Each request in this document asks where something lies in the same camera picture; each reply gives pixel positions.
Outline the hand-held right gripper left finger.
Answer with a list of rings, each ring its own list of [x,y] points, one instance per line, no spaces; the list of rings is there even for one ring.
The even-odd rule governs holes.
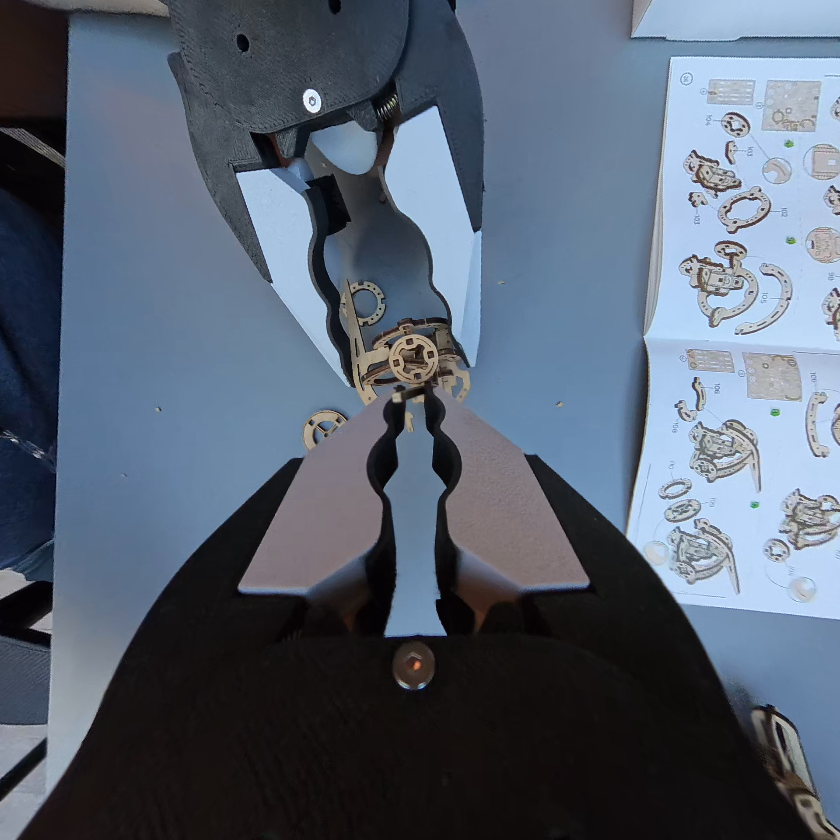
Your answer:
[[[238,584],[244,595],[291,595],[383,635],[396,587],[385,485],[397,468],[403,404],[374,400],[302,460]]]

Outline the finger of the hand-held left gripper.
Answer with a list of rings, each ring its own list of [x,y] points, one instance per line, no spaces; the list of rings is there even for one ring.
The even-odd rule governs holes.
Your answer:
[[[331,163],[237,174],[270,283],[332,370],[353,385],[350,338],[342,300],[347,280],[330,272],[329,241],[352,217]]]
[[[436,106],[395,128],[384,184],[396,210],[426,240],[431,284],[448,307],[453,338],[473,365],[480,343],[481,232],[469,220]]]

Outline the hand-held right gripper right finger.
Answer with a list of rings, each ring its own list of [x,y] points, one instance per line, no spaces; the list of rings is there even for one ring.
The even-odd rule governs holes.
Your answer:
[[[447,635],[480,630],[491,608],[590,579],[520,447],[438,388],[425,395],[437,502],[437,615]]]

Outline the wooden model assembly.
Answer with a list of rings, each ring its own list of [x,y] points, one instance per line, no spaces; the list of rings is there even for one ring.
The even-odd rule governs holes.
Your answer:
[[[345,281],[340,303],[350,341],[352,381],[362,403],[371,404],[378,390],[404,385],[412,389],[437,385],[462,403],[471,380],[466,360],[457,351],[448,322],[443,318],[405,318],[376,336],[368,349],[362,320],[354,306],[354,293],[370,291],[377,314],[385,312],[384,294],[374,283]]]

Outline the round wooden spoked wheel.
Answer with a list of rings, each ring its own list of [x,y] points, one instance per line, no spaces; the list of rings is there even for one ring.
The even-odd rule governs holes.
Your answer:
[[[301,430],[301,440],[305,449],[313,450],[321,441],[346,424],[347,420],[347,416],[329,408],[320,409],[310,415]]]

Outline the open instruction booklet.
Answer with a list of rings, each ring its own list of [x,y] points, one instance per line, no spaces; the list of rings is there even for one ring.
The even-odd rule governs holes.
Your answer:
[[[683,604],[839,616],[838,58],[674,57],[626,535]]]

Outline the person's leg in jeans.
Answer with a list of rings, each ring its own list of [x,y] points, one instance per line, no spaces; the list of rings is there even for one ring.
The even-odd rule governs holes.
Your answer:
[[[61,246],[1,191],[1,568],[52,581]]]

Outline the white box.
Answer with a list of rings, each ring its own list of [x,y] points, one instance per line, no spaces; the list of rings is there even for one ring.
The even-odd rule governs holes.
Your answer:
[[[634,1],[631,37],[836,38],[838,1]]]

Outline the black office chair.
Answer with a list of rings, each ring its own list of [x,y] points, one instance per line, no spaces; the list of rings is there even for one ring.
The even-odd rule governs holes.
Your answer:
[[[14,834],[44,796],[53,584],[2,573],[2,828]]]

